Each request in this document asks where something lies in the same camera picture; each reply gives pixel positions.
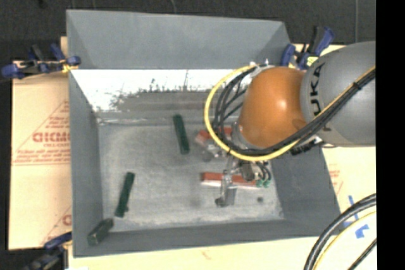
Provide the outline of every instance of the clamp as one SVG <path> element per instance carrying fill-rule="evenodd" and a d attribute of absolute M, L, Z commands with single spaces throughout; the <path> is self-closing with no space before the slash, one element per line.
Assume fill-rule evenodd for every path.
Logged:
<path fill-rule="evenodd" d="M 301 52 L 296 51 L 296 47 L 288 44 L 282 54 L 280 66 L 289 66 L 291 63 L 299 70 L 307 70 L 308 59 L 310 57 L 317 57 L 321 55 L 322 51 L 326 49 L 335 38 L 335 34 L 328 27 L 315 27 L 313 38 L 306 48 L 302 48 Z"/>
<path fill-rule="evenodd" d="M 37 44 L 32 45 L 28 52 L 28 59 L 18 64 L 11 63 L 3 66 L 1 68 L 2 76 L 10 79 L 22 79 L 43 73 L 68 71 L 82 62 L 78 56 L 66 58 L 62 50 L 55 43 L 52 43 L 50 48 L 53 58 L 52 60 L 47 60 L 39 49 L 39 46 Z"/>
<path fill-rule="evenodd" d="M 71 240 L 72 233 L 70 231 L 48 241 L 44 245 L 46 253 L 23 267 L 22 270 L 50 270 L 60 260 L 66 262 L 66 249 L 63 245 Z"/>

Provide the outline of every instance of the green block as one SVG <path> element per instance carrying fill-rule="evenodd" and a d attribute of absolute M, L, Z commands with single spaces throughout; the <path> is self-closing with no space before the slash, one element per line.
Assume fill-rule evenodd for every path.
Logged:
<path fill-rule="evenodd" d="M 131 193 L 132 185 L 134 184 L 135 174 L 132 172 L 127 172 L 125 175 L 124 186 L 121 190 L 120 201 L 115 209 L 115 216 L 122 218 L 125 212 L 128 210 L 128 200 Z"/>
<path fill-rule="evenodd" d="M 87 235 L 87 242 L 89 245 L 94 246 L 100 244 L 106 236 L 108 232 L 113 227 L 114 221 L 112 218 L 106 218 L 102 220 L 88 235 Z"/>
<path fill-rule="evenodd" d="M 183 118 L 181 115 L 176 114 L 173 116 L 173 122 L 175 124 L 176 136 L 180 146 L 180 153 L 187 154 L 190 152 L 190 145 L 189 139 L 187 138 L 187 134 L 185 132 Z"/>

